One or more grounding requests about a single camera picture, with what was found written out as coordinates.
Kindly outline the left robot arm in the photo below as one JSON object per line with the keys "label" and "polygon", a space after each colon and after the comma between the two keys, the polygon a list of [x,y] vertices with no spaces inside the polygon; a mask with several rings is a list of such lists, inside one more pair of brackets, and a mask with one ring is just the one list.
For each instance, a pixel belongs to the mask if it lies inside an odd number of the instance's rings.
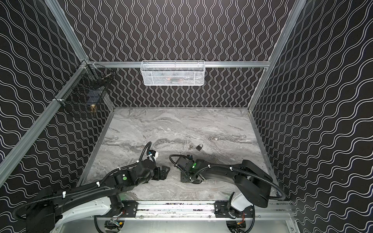
{"label": "left robot arm", "polygon": [[121,193],[150,180],[165,180],[169,171],[167,166],[158,167],[154,159],[139,160],[110,171],[95,183],[60,191],[47,188],[16,207],[12,217],[24,222],[28,233],[51,233],[60,225],[88,216],[120,217],[126,212]]}

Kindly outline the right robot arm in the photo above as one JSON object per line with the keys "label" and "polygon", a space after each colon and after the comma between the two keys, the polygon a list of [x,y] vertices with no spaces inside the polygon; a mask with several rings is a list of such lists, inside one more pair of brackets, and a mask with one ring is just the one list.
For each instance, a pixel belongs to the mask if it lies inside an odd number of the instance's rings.
{"label": "right robot arm", "polygon": [[181,182],[201,184],[205,180],[231,183],[239,189],[233,192],[222,207],[215,209],[217,217],[235,219],[245,216],[245,209],[266,208],[269,200],[284,201],[286,193],[272,177],[249,160],[240,164],[214,164],[206,160],[193,160],[192,156],[173,154],[169,160],[181,172]]}

